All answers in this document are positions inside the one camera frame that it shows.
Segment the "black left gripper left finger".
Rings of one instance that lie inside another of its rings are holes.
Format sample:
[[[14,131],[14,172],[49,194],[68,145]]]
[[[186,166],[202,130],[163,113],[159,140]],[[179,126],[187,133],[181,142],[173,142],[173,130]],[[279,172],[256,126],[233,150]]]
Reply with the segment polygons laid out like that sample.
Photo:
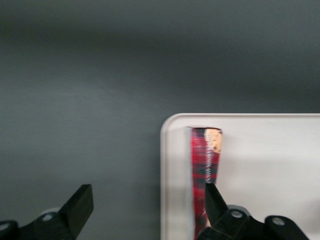
[[[93,189],[81,185],[59,208],[47,210],[27,225],[19,226],[15,220],[0,222],[2,240],[75,240],[94,209]]]

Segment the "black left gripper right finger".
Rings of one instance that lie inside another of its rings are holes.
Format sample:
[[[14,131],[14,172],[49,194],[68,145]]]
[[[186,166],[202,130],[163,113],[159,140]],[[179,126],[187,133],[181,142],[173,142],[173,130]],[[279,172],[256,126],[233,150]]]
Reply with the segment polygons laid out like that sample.
[[[252,217],[238,205],[227,205],[216,185],[205,185],[205,210],[210,226],[198,240],[308,240],[309,238],[291,219],[269,215],[264,222]]]

